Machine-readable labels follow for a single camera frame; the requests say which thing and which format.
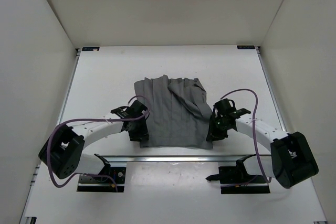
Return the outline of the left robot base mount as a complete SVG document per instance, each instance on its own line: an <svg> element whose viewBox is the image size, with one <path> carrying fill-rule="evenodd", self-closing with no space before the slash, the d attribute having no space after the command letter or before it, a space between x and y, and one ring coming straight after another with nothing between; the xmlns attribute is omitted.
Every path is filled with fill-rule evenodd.
<svg viewBox="0 0 336 224"><path fill-rule="evenodd" d="M77 192L86 193L123 193L127 172L126 163L111 163L107 177L92 177L80 175Z"/></svg>

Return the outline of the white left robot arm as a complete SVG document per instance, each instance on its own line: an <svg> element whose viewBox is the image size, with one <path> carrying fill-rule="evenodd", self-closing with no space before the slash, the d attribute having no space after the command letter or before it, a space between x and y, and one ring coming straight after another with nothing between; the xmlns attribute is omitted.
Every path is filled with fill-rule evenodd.
<svg viewBox="0 0 336 224"><path fill-rule="evenodd" d="M48 168L53 185L65 187L56 179L69 183L77 174L92 177L98 183L115 185L109 162L99 154L88 155L83 150L122 132L128 132L132 141L147 140L146 117L149 113L150 110L136 100L130 106L120 106L98 119L72 119L57 125L38 154Z"/></svg>

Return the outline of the grey pleated skirt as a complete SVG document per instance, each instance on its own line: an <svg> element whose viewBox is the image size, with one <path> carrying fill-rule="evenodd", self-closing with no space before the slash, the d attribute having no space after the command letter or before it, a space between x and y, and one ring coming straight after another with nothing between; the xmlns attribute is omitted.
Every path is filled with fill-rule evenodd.
<svg viewBox="0 0 336 224"><path fill-rule="evenodd" d="M212 109L198 78L144 78L134 83L134 90L150 109L149 139L140 143L141 148L213 149L213 143L206 140Z"/></svg>

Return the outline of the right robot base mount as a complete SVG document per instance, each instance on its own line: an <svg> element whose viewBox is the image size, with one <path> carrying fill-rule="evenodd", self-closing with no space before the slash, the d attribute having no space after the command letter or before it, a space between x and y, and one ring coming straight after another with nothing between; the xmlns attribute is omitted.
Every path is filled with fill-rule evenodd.
<svg viewBox="0 0 336 224"><path fill-rule="evenodd" d="M269 194L270 188L261 175L249 175L236 162L218 162L217 173L207 176L209 183L219 182L222 195Z"/></svg>

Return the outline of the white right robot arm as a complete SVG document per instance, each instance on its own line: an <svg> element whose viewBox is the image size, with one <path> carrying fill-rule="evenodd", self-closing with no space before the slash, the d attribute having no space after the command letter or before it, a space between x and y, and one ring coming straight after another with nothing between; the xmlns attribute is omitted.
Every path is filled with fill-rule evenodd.
<svg viewBox="0 0 336 224"><path fill-rule="evenodd" d="M214 110L207 141L223 140L228 137L229 130L249 136L254 147L262 145L270 156L261 156L255 149L254 154L238 159L229 171L208 176L208 181L220 180L240 186L256 178L274 178L283 188L289 189L319 172L307 139L300 132L279 130L246 109L229 110L224 114Z"/></svg>

